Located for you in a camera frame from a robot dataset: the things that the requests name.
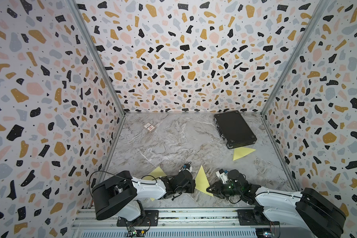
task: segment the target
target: marble floor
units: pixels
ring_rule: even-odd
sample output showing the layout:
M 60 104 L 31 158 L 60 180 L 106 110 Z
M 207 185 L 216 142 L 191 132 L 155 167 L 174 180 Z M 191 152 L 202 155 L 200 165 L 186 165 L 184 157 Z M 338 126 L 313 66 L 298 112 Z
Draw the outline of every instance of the marble floor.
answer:
M 108 172 L 129 170 L 141 178 L 160 166 L 167 175 L 176 175 L 185 162 L 191 161 L 193 178 L 202 165 L 212 184 L 219 169 L 237 169 L 246 175 L 249 183 L 272 189 L 292 191 L 279 159 L 258 114 L 243 114 L 257 141 L 247 147 L 256 151 L 233 161 L 233 150 L 227 149 L 215 129 L 213 114 L 134 114 L 126 115 Z M 153 132 L 143 129 L 151 123 Z M 143 207 L 243 207 L 244 202 L 231 204 L 198 190 L 183 194 L 174 201 L 141 201 Z

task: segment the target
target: metal frame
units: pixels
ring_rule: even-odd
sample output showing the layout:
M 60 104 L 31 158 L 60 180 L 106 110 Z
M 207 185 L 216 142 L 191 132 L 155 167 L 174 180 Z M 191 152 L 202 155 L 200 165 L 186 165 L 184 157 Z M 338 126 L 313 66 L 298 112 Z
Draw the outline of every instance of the metal frame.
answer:
M 109 152 L 107 154 L 106 161 L 104 162 L 104 165 L 103 165 L 103 169 L 106 171 L 108 166 L 109 166 L 109 161 L 110 161 L 110 159 L 111 159 L 111 157 L 112 157 L 112 155 L 114 153 L 116 144 L 118 143 L 118 140 L 119 140 L 119 137 L 120 137 L 120 133 L 122 131 L 124 122 L 126 120 L 126 117 L 125 117 L 126 114 L 124 113 L 124 110 L 123 110 L 123 107 L 121 105 L 121 102 L 120 102 L 120 100 L 118 98 L 118 95 L 116 94 L 115 89 L 114 89 L 114 87 L 113 87 L 113 85 L 112 85 L 112 83 L 111 83 L 111 81 L 109 79 L 109 76 L 108 76 L 108 74 L 106 72 L 106 69 L 105 69 L 102 61 L 100 60 L 98 51 L 96 50 L 96 47 L 95 47 L 94 43 L 91 40 L 89 30 L 87 29 L 86 24 L 83 22 L 83 18 L 81 16 L 81 13 L 79 12 L 79 9 L 77 7 L 77 4 L 76 4 L 75 0 L 65 0 L 65 2 L 67 4 L 67 8 L 71 12 L 71 14 L 72 14 L 72 16 L 73 16 L 73 18 L 74 18 L 74 20 L 75 20 L 75 22 L 77 24 L 78 30 L 81 32 L 83 40 L 85 41 L 86 46 L 87 46 L 91 56 L 93 57 L 95 64 L 98 67 L 99 73 L 101 74 L 102 78 L 105 81 L 105 85 L 107 86 L 109 94 L 111 95 L 111 97 L 114 100 L 114 103 L 115 103 L 114 107 L 116 107 L 117 112 L 120 113 L 120 117 L 121 117 L 121 120 L 120 120 L 120 122 L 118 124 L 119 128 L 115 133 L 115 137 L 113 139 L 113 143 L 112 143 L 111 148 L 110 148 L 110 150 L 109 150 Z M 101 173 L 99 175 L 99 177 L 98 177 L 98 183 L 102 182 L 104 180 L 104 178 L 105 178 L 105 174 Z M 91 201 L 92 200 L 90 200 L 88 202 L 86 207 L 90 206 Z
M 273 102 L 276 93 L 279 91 L 283 82 L 286 80 L 287 75 L 290 73 L 290 70 L 294 66 L 294 64 L 295 64 L 296 60 L 298 59 L 300 53 L 302 52 L 305 44 L 309 40 L 310 35 L 313 33 L 313 30 L 315 29 L 319 20 L 321 19 L 325 9 L 328 6 L 328 3 L 329 3 L 329 0 L 320 0 L 318 5 L 316 6 L 316 10 L 313 13 L 311 19 L 309 20 L 308 25 L 305 28 L 305 31 L 299 40 L 299 43 L 295 46 L 294 51 L 292 52 L 290 58 L 288 59 L 288 63 L 284 67 L 284 70 L 282 71 L 273 90 L 271 91 L 270 95 L 268 96 L 268 99 L 267 99 L 265 105 L 263 106 L 263 109 L 261 111 L 262 115 L 267 114 L 267 111 L 270 108 L 270 105 Z
M 67 3 L 67 7 L 69 8 L 72 16 L 74 17 L 74 20 L 76 21 L 77 28 L 80 30 L 84 41 L 88 47 L 88 50 L 90 51 L 91 55 L 93 56 L 94 62 L 96 63 L 100 74 L 102 75 L 105 84 L 107 85 L 107 88 L 109 90 L 109 93 L 114 99 L 115 105 L 118 109 L 118 112 L 121 115 L 121 121 L 119 124 L 119 129 L 116 132 L 115 138 L 113 140 L 112 146 L 110 148 L 110 151 L 107 155 L 105 164 L 104 164 L 104 170 L 107 170 L 109 166 L 109 161 L 111 156 L 114 153 L 116 144 L 119 140 L 119 136 L 121 133 L 121 130 L 123 128 L 124 122 L 125 122 L 125 112 L 123 110 L 123 107 L 121 105 L 121 102 L 118 98 L 117 93 L 114 90 L 114 87 L 112 83 L 110 82 L 109 76 L 107 74 L 107 71 L 105 70 L 105 67 L 99 57 L 99 53 L 96 50 L 96 47 L 94 43 L 91 40 L 90 33 L 87 29 L 86 24 L 83 21 L 83 18 L 79 12 L 79 9 L 77 7 L 77 4 L 75 0 L 65 0 Z M 276 82 L 270 96 L 268 97 L 263 109 L 261 112 L 243 112 L 244 114 L 256 114 L 259 113 L 262 117 L 262 122 L 263 125 L 267 131 L 267 134 L 270 138 L 270 141 L 275 149 L 275 152 L 278 156 L 278 159 L 283 167 L 283 170 L 288 178 L 288 181 L 293 189 L 296 191 L 299 191 L 299 187 L 297 186 L 295 180 L 292 178 L 290 169 L 285 163 L 285 160 L 280 152 L 280 149 L 275 142 L 273 135 L 270 133 L 270 128 L 269 125 L 267 124 L 267 121 L 263 118 L 264 115 L 267 114 L 274 98 L 279 89 L 281 88 L 281 85 L 283 82 L 286 80 L 287 75 L 289 74 L 290 70 L 292 69 L 293 65 L 295 64 L 297 58 L 299 57 L 300 53 L 302 52 L 305 44 L 309 40 L 310 35 L 313 33 L 314 28 L 317 26 L 319 19 L 322 17 L 322 14 L 324 13 L 325 9 L 327 8 L 329 3 L 329 0 L 320 0 L 318 3 L 316 10 L 311 18 L 311 20 L 308 23 L 308 26 L 303 33 L 302 37 L 300 38 L 299 43 L 295 46 L 295 49 L 293 53 L 291 54 L 288 63 L 286 64 L 284 70 L 282 71 L 278 81 Z M 156 114 L 161 114 L 161 112 L 128 112 L 130 114 L 134 113 L 139 113 L 139 114 L 150 114 L 150 113 L 156 113 Z M 163 112 L 167 114 L 213 114 L 213 112 Z M 102 173 L 99 176 L 99 182 L 103 181 L 105 178 L 105 174 Z M 153 227 L 151 229 L 155 230 L 161 230 L 163 231 L 164 229 L 166 230 L 167 228 L 169 229 L 191 229 L 191 228 L 236 228 L 236 224 L 239 223 L 238 221 L 238 215 L 236 210 L 238 208 L 233 207 L 233 208 L 153 208 L 159 210 L 159 223 L 157 227 Z M 243 207 L 243 209 L 252 209 L 252 207 Z M 95 210 L 94 209 L 80 209 L 78 210 L 77 213 L 77 218 L 74 220 L 72 229 L 74 230 L 74 234 L 72 234 L 72 237 L 81 237 L 81 232 L 82 229 L 112 229 L 112 230 L 117 230 L 117 229 L 124 229 L 121 227 L 116 227 L 114 224 L 116 223 L 116 220 L 118 218 L 110 218 L 104 221 L 97 221 L 95 219 Z M 252 228 L 252 226 L 237 226 L 239 228 Z M 254 226 L 254 228 L 259 228 L 259 227 L 267 227 L 267 226 Z
M 267 121 L 265 120 L 264 116 L 267 114 L 269 108 L 271 107 L 272 102 L 274 101 L 276 94 L 278 93 L 278 91 L 280 90 L 284 81 L 286 80 L 287 75 L 290 73 L 290 70 L 292 69 L 296 60 L 300 56 L 300 53 L 303 51 L 305 44 L 309 40 L 310 35 L 313 33 L 319 20 L 321 19 L 325 9 L 328 7 L 328 3 L 329 3 L 329 0 L 320 0 L 319 1 L 318 5 L 316 6 L 315 12 L 313 13 L 311 20 L 308 22 L 308 26 L 306 27 L 303 35 L 301 36 L 299 43 L 295 46 L 295 49 L 292 52 L 292 55 L 290 56 L 288 63 L 284 67 L 284 70 L 282 71 L 278 81 L 276 82 L 273 90 L 271 91 L 270 95 L 268 96 L 268 99 L 261 111 L 262 122 L 263 122 L 263 125 L 265 126 L 268 137 L 270 138 L 271 144 L 274 147 L 276 155 L 278 156 L 280 164 L 283 167 L 284 173 L 286 174 L 291 187 L 293 189 L 295 189 L 296 191 L 300 191 L 300 189 L 299 189 L 298 185 L 296 184 L 295 179 L 291 175 L 290 169 L 289 169 L 288 165 L 286 164 L 283 155 L 280 152 L 278 144 L 275 142 L 274 137 L 270 132 L 270 127 L 269 127 Z
M 219 112 L 127 112 L 127 114 L 217 114 Z M 243 114 L 260 114 L 260 112 L 240 112 Z
M 286 176 L 287 176 L 288 182 L 289 182 L 290 185 L 291 185 L 291 188 L 294 189 L 294 190 L 296 190 L 296 191 L 300 191 L 298 185 L 297 185 L 296 182 L 295 182 L 295 179 L 294 179 L 294 178 L 292 177 L 292 175 L 291 175 L 290 168 L 287 166 L 284 157 L 283 157 L 282 154 L 280 153 L 280 149 L 279 149 L 278 144 L 275 142 L 273 135 L 270 133 L 270 128 L 269 128 L 269 126 L 268 126 L 268 124 L 267 124 L 267 121 L 263 118 L 263 116 L 262 116 L 261 119 L 262 119 L 263 125 L 265 126 L 265 129 L 266 129 L 266 131 L 267 131 L 268 137 L 270 138 L 271 144 L 272 144 L 272 146 L 274 147 L 274 150 L 275 150 L 275 153 L 276 153 L 276 155 L 277 155 L 277 157 L 278 157 L 278 159 L 279 159 L 279 162 L 280 162 L 280 164 L 281 164 L 282 167 L 283 167 L 284 173 L 285 173 Z
M 157 226 L 150 228 L 150 235 L 146 237 L 181 237 L 178 232 L 193 232 L 185 236 L 213 236 L 213 237 L 256 237 L 256 234 L 251 236 L 241 232 L 251 231 L 255 233 L 256 228 L 269 228 L 270 226 L 239 226 L 238 209 L 253 209 L 253 207 L 197 207 L 197 208 L 146 208 L 159 210 Z M 94 209 L 79 209 L 77 217 L 72 225 L 73 238 L 91 237 L 91 234 L 96 233 L 94 237 L 125 237 L 127 230 L 124 227 L 117 227 L 118 217 L 111 217 L 106 220 L 97 221 L 95 219 Z M 139 229 L 147 229 L 148 227 L 138 227 Z M 293 225 L 281 223 L 282 232 L 286 228 L 296 228 Z M 208 234 L 197 236 L 196 232 L 209 231 Z M 224 235 L 214 235 L 213 232 L 228 232 Z M 167 232 L 177 232 L 177 235 L 167 235 Z
M 75 0 L 65 0 L 65 1 L 67 3 L 67 7 L 68 7 L 69 11 L 73 15 L 73 18 L 77 24 L 77 28 L 79 29 L 79 31 L 82 34 L 82 37 L 87 45 L 87 48 L 89 49 L 91 56 L 93 57 L 94 62 L 97 65 L 98 70 L 105 81 L 105 84 L 108 88 L 109 93 L 111 94 L 111 96 L 114 99 L 116 107 L 118 108 L 118 112 L 121 114 L 122 117 L 124 117 L 125 113 L 122 108 L 122 104 L 120 103 L 118 95 L 115 92 L 114 86 L 112 85 L 112 83 L 109 79 L 109 76 L 107 74 L 107 71 L 106 71 L 103 63 L 102 63 L 102 60 L 99 57 L 99 53 L 96 50 L 96 47 L 91 40 L 90 32 L 87 29 L 86 24 L 83 22 L 83 17 L 78 9 L 77 3 L 75 2 Z

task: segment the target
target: mounting plate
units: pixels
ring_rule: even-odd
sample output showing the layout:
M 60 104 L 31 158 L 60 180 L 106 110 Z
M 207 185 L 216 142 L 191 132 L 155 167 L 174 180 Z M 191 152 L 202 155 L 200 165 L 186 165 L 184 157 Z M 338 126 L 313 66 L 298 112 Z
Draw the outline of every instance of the mounting plate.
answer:
M 254 212 L 252 209 L 240 209 L 237 210 L 238 220 L 240 226 L 269 226 L 270 221 L 264 217 L 262 222 L 257 222 L 254 218 Z M 279 225 L 279 222 L 272 222 L 274 225 Z
M 145 218 L 141 224 L 133 224 L 132 222 L 120 217 L 116 226 L 150 226 L 148 222 L 151 221 L 151 226 L 157 226 L 157 221 L 159 219 L 159 210 L 145 210 Z

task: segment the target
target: metal track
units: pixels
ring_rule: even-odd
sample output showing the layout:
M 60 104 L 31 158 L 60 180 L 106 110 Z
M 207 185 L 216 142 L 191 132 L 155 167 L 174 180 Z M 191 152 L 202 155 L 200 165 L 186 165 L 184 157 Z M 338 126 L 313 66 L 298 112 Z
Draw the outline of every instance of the metal track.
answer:
M 89 238 L 89 237 L 127 237 L 127 231 L 119 230 L 83 230 L 75 238 Z M 240 238 L 253 238 L 257 237 L 255 228 L 189 228 L 189 229 L 160 229 L 157 231 L 149 230 L 144 237 L 160 237 L 160 238 L 173 238 L 173 237 L 240 237 Z
M 159 211 L 159 222 L 156 228 L 167 228 L 167 226 L 206 228 L 209 226 L 239 226 L 237 210 L 253 208 L 145 208 L 145 210 L 150 209 Z M 85 228 L 112 228 L 116 226 L 117 220 L 118 217 L 114 216 L 106 220 L 97 221 L 94 209 L 80 209 L 78 210 L 72 229 L 78 229 L 82 226 Z

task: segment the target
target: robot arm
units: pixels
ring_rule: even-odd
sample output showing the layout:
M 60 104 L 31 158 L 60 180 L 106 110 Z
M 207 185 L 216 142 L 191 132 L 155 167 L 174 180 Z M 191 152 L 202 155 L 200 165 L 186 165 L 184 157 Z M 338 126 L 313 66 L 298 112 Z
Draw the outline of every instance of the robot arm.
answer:
M 184 164 L 175 176 L 143 180 L 132 177 L 129 171 L 96 185 L 92 190 L 97 220 L 112 216 L 123 217 L 133 226 L 146 217 L 139 198 L 167 199 L 182 193 L 193 193 L 196 186 L 190 163 Z M 253 217 L 258 224 L 284 222 L 310 230 L 319 238 L 340 238 L 345 214 L 311 188 L 302 192 L 272 190 L 251 184 L 238 170 L 219 170 L 220 179 L 207 188 L 207 192 L 221 199 L 239 196 L 240 200 L 255 205 Z
M 175 176 L 143 180 L 132 177 L 129 171 L 123 171 L 106 179 L 92 189 L 97 220 L 112 216 L 124 217 L 128 221 L 138 222 L 145 217 L 140 198 L 174 200 L 175 194 L 193 193 L 195 180 L 191 175 L 190 163 L 184 164 Z
M 303 227 L 319 238 L 339 238 L 343 233 L 345 214 L 321 194 L 311 188 L 302 192 L 273 190 L 247 182 L 238 170 L 219 170 L 220 181 L 212 184 L 207 192 L 216 197 L 240 200 L 255 205 L 254 219 L 279 221 Z

